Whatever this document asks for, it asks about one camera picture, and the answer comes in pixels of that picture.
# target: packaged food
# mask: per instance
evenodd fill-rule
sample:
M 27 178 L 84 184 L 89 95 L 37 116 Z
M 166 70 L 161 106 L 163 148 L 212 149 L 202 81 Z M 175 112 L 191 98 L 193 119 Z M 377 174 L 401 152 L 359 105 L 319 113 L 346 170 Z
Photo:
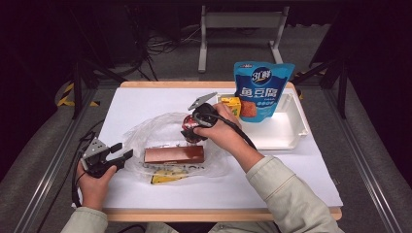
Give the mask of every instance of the packaged food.
M 241 102 L 240 118 L 261 122 L 272 117 L 294 65 L 242 61 L 234 64 L 235 96 Z
M 239 97 L 234 97 L 233 94 L 222 95 L 218 97 L 218 102 L 222 102 L 227 105 L 233 112 L 234 116 L 239 118 L 241 109 Z

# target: cable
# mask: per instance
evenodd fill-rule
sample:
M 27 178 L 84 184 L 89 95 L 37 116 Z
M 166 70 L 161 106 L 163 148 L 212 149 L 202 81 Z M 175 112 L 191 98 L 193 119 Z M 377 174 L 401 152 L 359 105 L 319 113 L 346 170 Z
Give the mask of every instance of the cable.
M 90 135 L 90 134 L 91 134 L 92 136 L 95 135 L 95 133 L 94 133 L 94 132 L 91 132 L 91 130 L 93 130 L 94 127 L 96 127 L 98 124 L 100 124 L 100 123 L 103 122 L 103 121 L 104 121 L 104 119 L 102 119 L 102 120 L 98 121 L 97 123 L 95 123 L 92 127 L 90 127 L 90 129 L 87 131 L 87 133 L 84 135 L 84 137 L 82 137 L 82 138 L 80 139 L 80 142 L 79 142 L 79 144 L 78 144 L 78 146 L 77 146 L 77 148 L 76 148 L 75 154 L 74 154 L 74 156 L 73 156 L 73 158 L 72 158 L 72 161 L 71 161 L 71 163 L 70 163 L 69 169 L 67 170 L 66 175 L 64 176 L 64 179 L 63 179 L 63 181 L 61 182 L 60 187 L 59 187 L 58 190 L 57 190 L 57 193 L 54 195 L 54 197 L 53 197 L 53 199 L 52 199 L 52 201 L 51 201 L 51 204 L 49 205 L 48 210 L 46 211 L 46 214 L 45 214 L 45 216 L 44 216 L 43 219 L 42 219 L 42 222 L 40 223 L 39 227 L 37 228 L 37 233 L 39 233 L 39 232 L 42 230 L 43 225 L 45 224 L 46 219 L 47 219 L 47 217 L 49 216 L 49 214 L 50 214 L 50 212 L 51 212 L 51 210 L 52 210 L 52 206 L 54 205 L 55 201 L 57 200 L 58 194 L 60 193 L 61 189 L 63 188 L 64 184 L 66 183 L 66 180 L 67 180 L 67 178 L 69 177 L 70 172 L 72 171 L 72 166 L 73 166 L 76 158 L 79 158 L 77 155 L 78 155 L 78 152 L 79 152 L 80 147 L 82 146 L 82 143 L 85 141 L 85 139 L 86 139 L 86 137 L 87 137 L 88 135 Z
M 253 149 L 258 150 L 257 147 L 255 146 L 255 144 L 252 142 L 252 140 L 248 137 L 248 135 L 245 134 L 245 132 L 242 131 L 242 129 L 239 128 L 239 126 L 237 126 L 237 124 L 233 123 L 232 121 L 224 118 L 223 116 L 220 115 L 213 115 L 213 114 L 194 114 L 193 118 L 196 121 L 201 121 L 201 119 L 199 119 L 197 116 L 206 116 L 206 117 L 214 117 L 216 119 L 219 119 L 221 121 L 223 121 L 225 124 L 227 124 L 228 126 L 230 126 L 230 128 L 232 128 L 237 134 L 240 135 L 240 137 L 242 137 L 247 144 L 249 144 L 249 146 L 251 146 Z

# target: yellow package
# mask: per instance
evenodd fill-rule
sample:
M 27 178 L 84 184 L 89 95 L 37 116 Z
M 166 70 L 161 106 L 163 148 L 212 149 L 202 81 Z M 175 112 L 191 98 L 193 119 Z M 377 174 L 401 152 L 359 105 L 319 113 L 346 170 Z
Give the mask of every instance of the yellow package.
M 240 99 L 239 97 L 221 97 L 221 102 L 226 104 L 236 117 L 240 117 Z

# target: white tray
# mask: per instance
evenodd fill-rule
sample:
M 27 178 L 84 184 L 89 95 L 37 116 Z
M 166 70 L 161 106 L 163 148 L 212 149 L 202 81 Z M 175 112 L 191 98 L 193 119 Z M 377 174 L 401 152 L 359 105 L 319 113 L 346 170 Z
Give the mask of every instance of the white tray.
M 310 131 L 299 98 L 291 88 L 284 89 L 272 117 L 259 123 L 240 123 L 258 150 L 292 150 Z

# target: metal frame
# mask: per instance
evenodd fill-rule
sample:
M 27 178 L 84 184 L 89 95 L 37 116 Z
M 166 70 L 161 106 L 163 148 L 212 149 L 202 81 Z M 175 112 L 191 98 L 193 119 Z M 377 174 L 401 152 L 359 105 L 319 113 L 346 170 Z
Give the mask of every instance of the metal frame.
M 198 72 L 206 72 L 207 57 L 207 28 L 275 28 L 276 38 L 269 41 L 269 47 L 272 50 L 276 63 L 283 63 L 279 53 L 279 43 L 285 28 L 288 17 L 289 7 L 284 7 L 282 12 L 263 12 L 263 13 L 228 13 L 228 12 L 206 12 L 206 7 L 202 6 L 202 15 L 200 20 L 201 27 L 201 45 L 199 54 Z

